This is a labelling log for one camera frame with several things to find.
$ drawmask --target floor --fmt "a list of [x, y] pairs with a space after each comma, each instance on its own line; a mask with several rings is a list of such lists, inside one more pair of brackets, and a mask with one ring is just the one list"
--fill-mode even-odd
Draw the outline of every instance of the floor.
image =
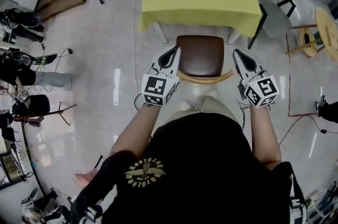
[[[297, 11], [293, 13], [294, 25], [309, 24], [314, 20], [317, 0], [295, 0]], [[142, 0], [88, 0], [86, 4], [69, 10], [48, 21], [45, 54], [72, 48], [74, 54], [61, 58], [58, 72], [73, 74], [70, 91], [53, 88], [47, 93], [51, 110], [59, 102], [77, 107], [65, 113], [71, 122], [68, 126], [60, 116], [46, 117], [41, 128], [27, 126], [26, 134], [31, 147], [38, 176], [46, 189], [56, 188], [74, 196], [81, 186], [74, 179], [75, 173], [86, 173], [96, 164], [100, 155], [107, 156], [114, 141], [136, 114], [134, 98], [140, 92], [142, 76], [153, 54], [161, 50], [161, 44], [152, 30], [138, 31]], [[211, 26], [164, 25], [163, 29], [174, 44], [178, 35], [215, 35], [227, 39], [231, 29]], [[269, 39], [260, 33], [252, 52], [259, 56], [263, 65], [275, 76], [280, 88], [276, 103], [271, 106], [271, 120], [279, 141], [283, 139], [299, 114], [313, 113], [313, 102], [321, 94], [329, 102], [336, 98], [336, 62], [325, 51], [316, 58], [308, 59], [302, 52], [287, 56], [285, 52], [297, 45], [297, 31], [287, 37]], [[234, 45], [226, 45], [224, 72], [234, 69], [232, 51], [246, 49], [248, 39], [239, 38]], [[42, 50], [33, 44], [31, 53], [41, 55]], [[44, 71], [54, 71], [56, 62]], [[220, 100], [227, 105], [237, 120], [243, 116], [236, 102], [239, 76], [216, 85]], [[197, 95], [210, 86], [197, 86], [182, 82], [168, 105], [162, 108], [157, 126], [180, 108], [180, 102], [195, 102]], [[320, 128], [338, 132], [338, 125], [316, 118]], [[246, 111], [244, 134], [251, 143], [250, 115]], [[290, 161], [304, 195], [326, 184], [336, 176], [338, 159], [338, 134], [321, 134], [310, 118], [302, 118], [291, 129], [280, 148], [284, 161]], [[59, 199], [68, 205], [65, 195]]]

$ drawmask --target white table leg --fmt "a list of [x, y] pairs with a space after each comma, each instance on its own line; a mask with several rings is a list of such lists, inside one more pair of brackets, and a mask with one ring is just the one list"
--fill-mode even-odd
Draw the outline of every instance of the white table leg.
[[161, 39], [161, 42], [163, 44], [168, 44], [168, 38], [165, 36], [165, 34], [162, 31], [161, 27], [159, 26], [158, 22], [153, 24], [153, 28], [154, 28], [155, 32], [157, 33], [158, 37]]
[[228, 45], [232, 45], [241, 34], [235, 29], [228, 38]]

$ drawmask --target gray chair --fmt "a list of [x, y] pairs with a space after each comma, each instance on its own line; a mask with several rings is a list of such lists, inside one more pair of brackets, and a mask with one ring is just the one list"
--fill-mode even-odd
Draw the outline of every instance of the gray chair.
[[[296, 8], [292, 0], [283, 0], [276, 4], [274, 0], [258, 0], [262, 11], [262, 18], [259, 22], [255, 36], [251, 39], [248, 49], [251, 49], [259, 31], [263, 29], [270, 38], [277, 38], [291, 29], [289, 17]], [[291, 3], [291, 8], [287, 14], [280, 8], [286, 3]]]

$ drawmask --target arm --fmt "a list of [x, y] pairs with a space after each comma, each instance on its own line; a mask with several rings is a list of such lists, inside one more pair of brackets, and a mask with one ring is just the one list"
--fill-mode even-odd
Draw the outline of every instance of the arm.
[[110, 155], [130, 151], [140, 157], [154, 129], [160, 106], [144, 104], [113, 145]]
[[250, 114], [253, 155], [272, 170], [281, 162], [281, 153], [268, 109], [250, 104]]

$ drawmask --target gold emblem on shirt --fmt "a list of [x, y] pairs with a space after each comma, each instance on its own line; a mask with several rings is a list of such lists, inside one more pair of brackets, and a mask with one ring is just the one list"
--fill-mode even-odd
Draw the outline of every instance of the gold emblem on shirt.
[[161, 167], [163, 167], [161, 161], [156, 158], [150, 157], [139, 160], [129, 167], [129, 171], [125, 172], [126, 179], [130, 179], [128, 184], [144, 188], [146, 185], [156, 182], [156, 178], [165, 175], [165, 172], [160, 169]]

